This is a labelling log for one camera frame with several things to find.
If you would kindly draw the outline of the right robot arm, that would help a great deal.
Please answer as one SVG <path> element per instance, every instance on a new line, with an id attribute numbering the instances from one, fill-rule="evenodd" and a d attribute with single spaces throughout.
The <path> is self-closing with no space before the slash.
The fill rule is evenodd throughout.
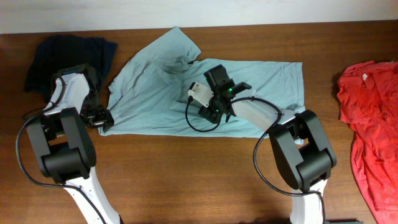
<path id="1" fill-rule="evenodd" d="M 206 85 L 198 82 L 188 89 L 188 100 L 201 104 L 198 114 L 220 125 L 222 116 L 245 119 L 263 134 L 254 146 L 252 161 L 260 178 L 257 153 L 269 138 L 277 170 L 291 190 L 265 183 L 276 192 L 292 198 L 291 223 L 325 223 L 323 192 L 337 160 L 317 115 L 305 110 L 296 113 L 282 109 L 265 99 L 247 83 L 235 83 L 222 65 L 204 74 Z"/>

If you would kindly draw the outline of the light blue t-shirt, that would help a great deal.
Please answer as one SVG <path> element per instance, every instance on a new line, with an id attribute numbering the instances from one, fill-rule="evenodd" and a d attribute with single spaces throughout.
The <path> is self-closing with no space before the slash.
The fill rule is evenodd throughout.
<path id="1" fill-rule="evenodd" d="M 200 53 L 178 27 L 140 50 L 109 86 L 108 109 L 114 125 L 99 133 L 260 137 L 259 128 L 236 117 L 212 130 L 214 125 L 198 115 L 199 102 L 187 103 L 190 85 L 204 84 L 203 74 L 217 65 L 224 66 L 236 83 L 251 85 L 257 97 L 288 110 L 305 110 L 301 62 L 197 60 Z"/>

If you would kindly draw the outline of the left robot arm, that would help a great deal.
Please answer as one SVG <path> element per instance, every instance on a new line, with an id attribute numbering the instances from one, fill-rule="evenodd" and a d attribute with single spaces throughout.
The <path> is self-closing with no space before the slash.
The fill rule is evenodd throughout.
<path id="1" fill-rule="evenodd" d="M 114 124 L 109 110 L 98 102 L 101 79 L 90 65 L 57 71 L 48 105 L 22 126 L 50 188 L 65 189 L 87 223 L 122 223 L 96 174 L 95 146 L 88 128 L 108 130 Z"/>

